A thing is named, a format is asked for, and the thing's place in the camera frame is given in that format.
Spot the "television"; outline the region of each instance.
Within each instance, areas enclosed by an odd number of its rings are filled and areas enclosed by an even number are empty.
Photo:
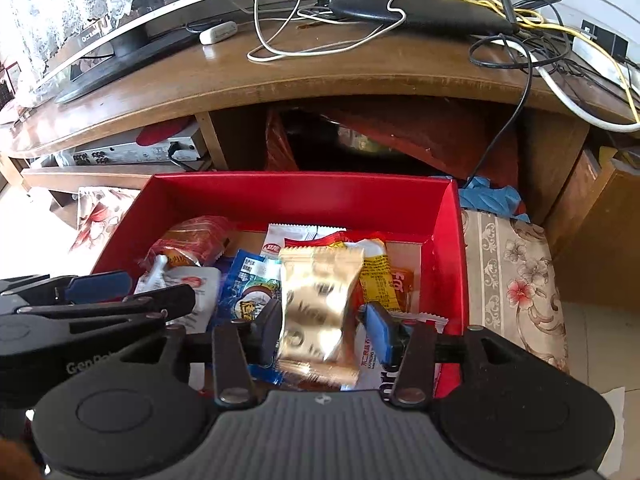
[[[198,35],[187,31],[185,27],[169,30],[158,37],[150,38],[143,25],[201,1],[203,0],[62,0],[62,2],[30,0],[28,9],[18,9],[23,16],[20,16],[20,12],[16,13],[16,9],[13,10],[16,23],[23,34],[25,27],[28,30],[30,25],[34,28],[42,26],[42,22],[37,22],[34,16],[46,16],[50,11],[47,5],[57,5],[60,8],[56,17],[60,14],[68,14],[68,16],[63,15],[65,20],[63,23],[56,24],[57,28],[53,34],[50,32],[49,24],[46,40],[51,43],[51,36],[57,36],[55,40],[58,46],[49,45],[47,49],[38,44],[44,35],[40,31],[31,33],[30,36],[23,36],[25,44],[30,41],[34,43],[30,48],[31,58],[39,57],[38,65],[46,67],[44,74],[38,74],[41,77],[36,86],[46,84],[64,69],[78,64],[85,56],[95,53],[99,47],[107,43],[111,45],[113,55],[110,51],[107,56],[104,56],[104,60],[81,73],[56,97],[56,102],[66,103],[197,43]],[[126,12],[113,12],[114,8],[121,10],[123,6]],[[81,23],[80,26],[78,22],[82,20],[82,16],[78,14],[85,15],[85,23]],[[68,30],[73,29],[78,32],[68,34]],[[62,44],[60,44],[60,35],[65,36]]]

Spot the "blue cloth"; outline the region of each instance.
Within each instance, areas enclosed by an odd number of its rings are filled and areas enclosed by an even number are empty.
[[[459,191],[460,207],[530,222],[526,214],[514,214],[522,200],[515,188],[507,186],[502,189],[491,189],[489,186],[488,178],[475,176],[466,189]]]

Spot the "computer monitor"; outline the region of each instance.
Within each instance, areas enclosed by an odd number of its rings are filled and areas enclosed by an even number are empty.
[[[184,28],[150,38],[142,25],[200,1],[203,0],[132,0],[130,11],[119,20],[105,13],[100,20],[87,23],[80,32],[66,38],[58,52],[47,60],[47,71],[38,85],[109,42],[114,56],[81,74],[56,98],[59,103],[69,102],[196,43],[198,35]]]

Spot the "red logo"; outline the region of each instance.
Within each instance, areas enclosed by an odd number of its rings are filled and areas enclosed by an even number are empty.
[[[269,253],[274,253],[274,254],[278,254],[280,252],[282,247],[280,247],[278,244],[266,244],[262,250],[263,251],[267,251]]]
[[[182,279],[182,282],[191,285],[191,288],[200,288],[203,283],[202,279],[197,276],[187,276]]]

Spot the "red flower print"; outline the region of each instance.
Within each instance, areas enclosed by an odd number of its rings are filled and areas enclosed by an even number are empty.
[[[511,280],[507,287],[507,299],[509,305],[513,307],[520,307],[523,310],[527,310],[533,305],[533,296],[536,293],[536,289],[526,280],[518,278],[517,280]]]

